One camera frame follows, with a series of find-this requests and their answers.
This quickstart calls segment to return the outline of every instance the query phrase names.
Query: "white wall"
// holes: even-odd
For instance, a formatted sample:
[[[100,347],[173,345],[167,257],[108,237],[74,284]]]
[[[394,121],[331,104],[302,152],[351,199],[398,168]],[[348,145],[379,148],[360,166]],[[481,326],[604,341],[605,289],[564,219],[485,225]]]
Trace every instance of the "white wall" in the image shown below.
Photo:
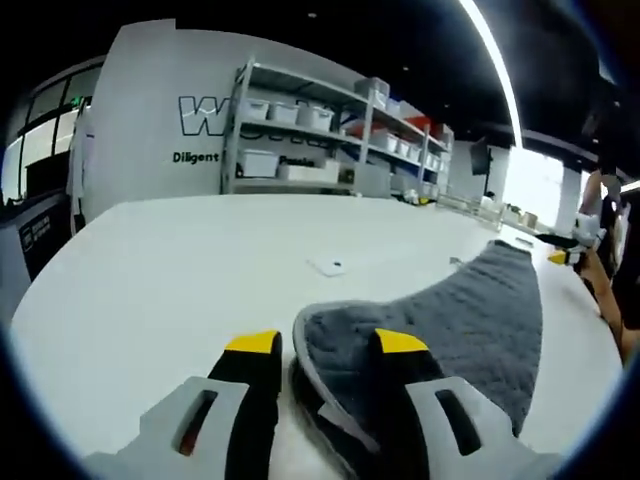
[[[485,176],[471,175],[471,155],[469,148],[472,142],[456,141],[451,156],[449,173],[449,192],[466,198],[480,198],[484,189]],[[489,175],[489,190],[496,194],[499,201],[503,200],[507,171],[509,169],[510,151],[500,147],[490,147],[493,155],[491,173]],[[560,190],[560,202],[555,229],[559,232],[569,232],[581,195],[581,175],[565,168]]]
[[[465,198],[479,199],[484,192],[486,176],[471,174],[469,152],[471,145],[473,145],[472,142],[463,141],[456,141],[453,144],[449,166],[449,192]],[[496,194],[498,201],[501,201],[509,168],[509,150],[500,147],[490,147],[490,149],[493,162],[491,162],[489,174],[489,190]]]
[[[362,78],[317,55],[247,35],[176,30],[174,20],[122,27],[93,97],[96,138],[95,158],[85,167],[87,220],[120,202],[219,193],[220,162],[175,163],[173,153],[221,153],[225,98],[236,69],[252,55],[347,88]],[[181,96],[197,102],[215,97],[207,100],[214,110],[208,132],[183,135]],[[416,112],[403,108],[406,114]]]
[[[560,191],[560,207],[558,209],[558,220],[556,230],[558,232],[569,233],[576,218],[581,196],[581,175],[569,168],[564,169],[562,177],[562,190]]]

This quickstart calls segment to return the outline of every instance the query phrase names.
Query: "white table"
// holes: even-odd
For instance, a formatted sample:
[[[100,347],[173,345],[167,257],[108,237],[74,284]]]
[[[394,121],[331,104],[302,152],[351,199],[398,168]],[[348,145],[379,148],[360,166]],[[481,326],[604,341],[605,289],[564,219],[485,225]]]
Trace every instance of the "white table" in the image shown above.
[[[17,363],[73,452],[116,452],[140,415],[191,375],[206,376],[235,335],[277,328],[284,362],[300,309],[388,301],[454,271],[500,237],[534,243],[543,306],[539,374],[521,439],[561,452],[621,371],[595,302],[551,247],[434,206],[307,195],[194,197],[123,204],[90,223],[42,271],[11,327]],[[338,257],[328,278],[307,260]],[[271,478],[339,478],[280,399]]]

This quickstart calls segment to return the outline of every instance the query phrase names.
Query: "glass window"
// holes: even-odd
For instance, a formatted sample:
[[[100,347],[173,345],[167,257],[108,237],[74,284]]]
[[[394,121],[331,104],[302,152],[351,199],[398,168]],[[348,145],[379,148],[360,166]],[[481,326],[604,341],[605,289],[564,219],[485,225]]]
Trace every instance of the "glass window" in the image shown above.
[[[18,190],[18,170],[20,168],[20,140],[18,138],[4,151],[2,161],[2,196],[5,203],[8,199],[17,200],[20,197]]]
[[[71,83],[64,98],[65,105],[71,103],[71,100],[76,97],[93,96],[99,76],[100,67],[96,67],[71,77]]]
[[[31,109],[31,115],[29,115],[29,122],[33,122],[45,113],[49,113],[60,106],[60,100],[62,98],[65,83],[66,80],[58,82],[51,87],[44,89],[35,97],[33,101],[33,108]]]
[[[27,192],[27,167],[38,160],[51,156],[55,123],[56,120],[54,118],[34,128],[24,136],[22,176],[20,177],[20,192],[23,196]]]
[[[29,111],[28,104],[18,105],[13,110],[11,118],[9,119],[9,125],[7,128],[7,141],[11,142],[18,135],[18,131],[24,127],[27,121],[27,112]]]
[[[544,225],[554,226],[563,176],[560,160],[514,147],[509,154],[504,201],[537,215]]]
[[[78,117],[78,110],[71,110],[60,116],[58,124],[58,134],[56,135],[56,151],[55,153],[66,152],[71,145],[73,138],[73,128]]]

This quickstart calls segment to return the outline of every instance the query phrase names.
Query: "light strip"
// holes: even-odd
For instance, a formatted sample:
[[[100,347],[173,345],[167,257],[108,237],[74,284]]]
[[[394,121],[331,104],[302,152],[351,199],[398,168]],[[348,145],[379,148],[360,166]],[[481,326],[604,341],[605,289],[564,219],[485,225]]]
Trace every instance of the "light strip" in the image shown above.
[[[627,183],[626,185],[623,185],[622,188],[620,189],[620,193],[631,192],[633,190],[637,190],[638,188],[640,188],[640,180],[636,180],[635,182],[631,182],[631,183]]]
[[[476,27],[476,30],[478,30],[478,33],[480,34],[480,37],[482,37],[482,41],[484,42],[484,46],[489,52],[489,56],[491,57],[493,66],[496,68],[498,78],[500,79],[500,83],[502,84],[504,96],[507,99],[507,108],[509,109],[509,116],[511,117],[513,137],[516,147],[523,148],[522,130],[520,128],[520,116],[518,115],[518,107],[516,106],[516,96],[513,93],[511,79],[509,78],[509,73],[507,73],[507,67],[504,64],[502,55],[500,54],[498,44],[491,34],[491,30],[489,29],[487,21],[484,19],[482,13],[473,2],[473,0],[458,1],[460,2],[460,5],[462,5],[462,8],[464,8],[465,12],[467,12],[467,15],[469,15],[469,18],[473,22],[473,26]]]

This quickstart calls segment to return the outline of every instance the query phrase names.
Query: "ceiling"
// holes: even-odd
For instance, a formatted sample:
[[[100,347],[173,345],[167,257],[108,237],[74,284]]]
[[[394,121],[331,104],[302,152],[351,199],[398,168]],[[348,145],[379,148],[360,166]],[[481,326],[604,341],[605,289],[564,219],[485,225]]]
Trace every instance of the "ceiling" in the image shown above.
[[[523,129],[612,157],[625,172],[640,176],[640,61],[633,53],[640,9],[630,6],[640,2],[622,0],[616,6],[613,0],[584,0],[567,8],[571,3],[476,0],[505,59]],[[496,144],[512,143],[504,128],[491,127],[510,125],[506,102],[481,38],[455,0],[271,0],[224,6],[185,0],[138,8],[124,0],[57,2],[39,7],[37,18],[28,6],[23,10],[14,14],[12,6],[12,18],[21,19],[18,34],[0,32],[5,65],[13,66],[10,75],[5,71],[9,95],[2,99],[2,111],[59,71],[105,54],[121,25],[177,18],[178,28],[265,37],[381,77],[403,99],[450,123],[458,138],[489,135]],[[599,56],[612,64],[622,88],[601,78]],[[525,139],[525,146],[576,158],[539,141]]]

